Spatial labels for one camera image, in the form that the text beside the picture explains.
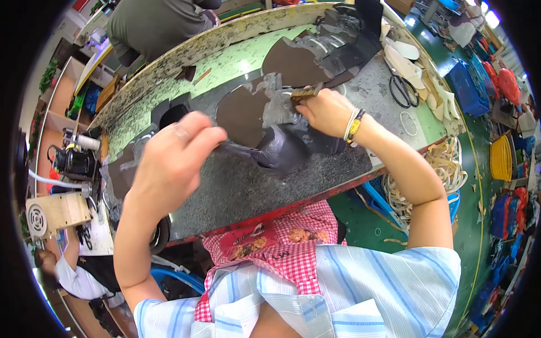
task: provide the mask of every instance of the apron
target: apron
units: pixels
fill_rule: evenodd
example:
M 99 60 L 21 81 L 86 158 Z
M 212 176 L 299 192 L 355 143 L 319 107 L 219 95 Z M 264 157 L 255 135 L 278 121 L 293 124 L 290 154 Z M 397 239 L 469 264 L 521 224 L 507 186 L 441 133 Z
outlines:
M 300 295 L 321 294 L 315 247 L 336 244 L 337 240 L 338 223 L 325 200 L 267 223 L 204 238 L 203 246 L 215 266 L 205 279 L 205 293 L 195 308 L 195 321 L 212 322 L 208 291 L 216 271 L 243 261 L 293 282 Z

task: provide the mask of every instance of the yellow floor line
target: yellow floor line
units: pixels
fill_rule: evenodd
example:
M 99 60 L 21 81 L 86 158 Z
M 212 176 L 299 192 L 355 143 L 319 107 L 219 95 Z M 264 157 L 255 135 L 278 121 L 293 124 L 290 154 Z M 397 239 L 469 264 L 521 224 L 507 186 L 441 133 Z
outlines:
M 428 55 L 430 56 L 430 54 L 428 54 L 428 52 L 426 51 L 426 49 L 423 47 L 423 45 L 420 44 L 420 42 L 417 40 L 416 37 L 413 36 L 413 34 L 410 33 L 410 36 L 413 37 L 413 39 L 417 42 L 417 44 L 421 47 L 421 49 Z M 449 88 L 449 84 L 447 83 L 447 81 L 441 77 L 441 79 L 445 82 L 445 85 L 447 86 L 447 89 L 450 91 L 451 89 Z M 483 208 L 484 208 L 484 203 L 483 203 L 483 186 L 481 184 L 481 173 L 479 172 L 479 162 L 477 161 L 477 152 L 475 151 L 475 147 L 473 146 L 473 141 L 472 141 L 472 138 L 470 136 L 470 130 L 468 128 L 468 125 L 466 124 L 466 120 L 464 119 L 464 114 L 462 114 L 462 109 L 460 108 L 460 105 L 458 104 L 457 102 L 457 99 L 456 99 L 456 96 L 455 96 L 455 99 L 454 99 L 454 103 L 455 105 L 457 106 L 458 108 L 458 111 L 460 113 L 460 117 L 462 118 L 462 121 L 464 122 L 464 126 L 466 127 L 466 132 L 468 134 L 468 140 L 470 140 L 470 145 L 472 147 L 472 151 L 473 151 L 473 159 L 475 160 L 475 170 L 477 172 L 477 183 L 479 184 L 479 195 L 480 195 L 480 200 L 481 200 L 481 205 L 483 205 Z M 464 307 L 464 312 L 462 312 L 462 316 L 460 317 L 460 321 L 458 322 L 458 325 L 456 327 L 456 329 L 454 330 L 454 333 L 453 333 L 453 338 L 454 336 L 457 334 L 457 331 L 460 327 L 460 324 L 462 323 L 462 320 L 464 319 L 465 315 L 466 315 L 466 310 L 468 309 L 468 305 L 470 304 L 470 301 L 471 301 L 471 298 L 472 298 L 472 295 L 473 295 L 473 289 L 475 288 L 475 283 L 477 281 L 477 274 L 479 272 L 479 265 L 481 263 L 481 250 L 483 248 L 483 232 L 484 232 L 484 222 L 483 222 L 483 218 L 484 217 L 481 217 L 481 237 L 480 237 L 480 241 L 479 241 L 479 255 L 477 256 L 477 267 L 475 269 L 475 275 L 473 276 L 473 283 L 472 283 L 472 289 L 470 290 L 470 295 L 468 296 L 468 301 L 466 302 L 466 306 Z

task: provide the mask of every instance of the worker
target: worker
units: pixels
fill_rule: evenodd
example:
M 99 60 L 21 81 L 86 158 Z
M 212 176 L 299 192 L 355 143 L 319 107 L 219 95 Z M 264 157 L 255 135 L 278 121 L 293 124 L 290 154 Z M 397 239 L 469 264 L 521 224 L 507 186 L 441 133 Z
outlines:
M 449 19 L 447 28 L 439 27 L 440 36 L 449 40 L 449 42 L 444 41 L 443 44 L 451 52 L 454 52 L 458 45 L 462 48 L 466 47 L 475 35 L 476 29 L 485 22 L 481 0 L 474 1 L 475 5 L 469 5 L 467 1 L 464 1 L 465 11 L 462 15 L 453 15 Z
M 206 10 L 196 13 L 195 5 Z M 152 62 L 187 39 L 219 24 L 221 0 L 122 0 L 105 28 L 125 67 L 143 55 Z
M 62 287 L 71 295 L 85 300 L 105 296 L 109 298 L 111 307 L 122 304 L 124 297 L 114 275 L 112 260 L 108 262 L 110 256 L 79 257 L 80 245 L 75 227 L 67 228 L 65 232 L 68 244 L 58 261 L 49 250 L 35 251 L 34 262 L 40 284 L 53 290 Z
M 272 224 L 244 229 L 240 237 L 204 239 L 215 263 L 205 293 L 166 301 L 150 275 L 148 240 L 157 222 L 197 189 L 201 166 L 227 139 L 209 117 L 191 112 L 146 144 L 115 237 L 116 277 L 140 336 L 444 333 L 457 296 L 460 258 L 438 175 L 414 149 L 336 91 L 323 89 L 297 110 L 313 128 L 352 138 L 381 159 L 413 204 L 407 249 L 387 254 L 338 245 L 336 218 L 321 201 Z M 355 121 L 348 130 L 351 117 Z

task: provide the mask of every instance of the black scissors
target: black scissors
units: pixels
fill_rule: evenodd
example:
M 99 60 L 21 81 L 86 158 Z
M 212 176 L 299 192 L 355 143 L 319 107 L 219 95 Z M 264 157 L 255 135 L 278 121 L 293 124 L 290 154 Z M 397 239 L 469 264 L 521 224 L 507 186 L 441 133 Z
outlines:
M 413 85 L 408 80 L 398 75 L 397 70 L 391 65 L 391 63 L 389 62 L 389 60 L 387 60 L 386 57 L 383 57 L 383 58 L 385 59 L 387 66 L 389 67 L 389 69 L 391 70 L 391 73 L 393 74 L 391 76 L 391 79 L 389 80 L 389 91 L 391 92 L 393 99 L 402 108 L 418 107 L 419 106 L 419 93 L 417 93 Z M 394 83 L 394 86 L 397 87 L 398 90 L 400 91 L 400 94 L 403 98 L 402 100 L 398 100 L 395 92 L 393 91 L 393 83 Z

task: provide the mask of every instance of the blue striped shirt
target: blue striped shirt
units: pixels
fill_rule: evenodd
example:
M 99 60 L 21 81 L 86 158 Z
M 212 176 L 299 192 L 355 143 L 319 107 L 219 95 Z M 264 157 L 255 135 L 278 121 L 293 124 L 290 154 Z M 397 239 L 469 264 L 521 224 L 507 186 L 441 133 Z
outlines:
M 441 337 L 453 313 L 460 258 L 446 248 L 386 254 L 320 245 L 321 295 L 249 262 L 220 269 L 209 291 L 214 322 L 194 321 L 199 298 L 147 299 L 134 311 L 139 337 L 249 337 L 269 303 L 302 337 Z

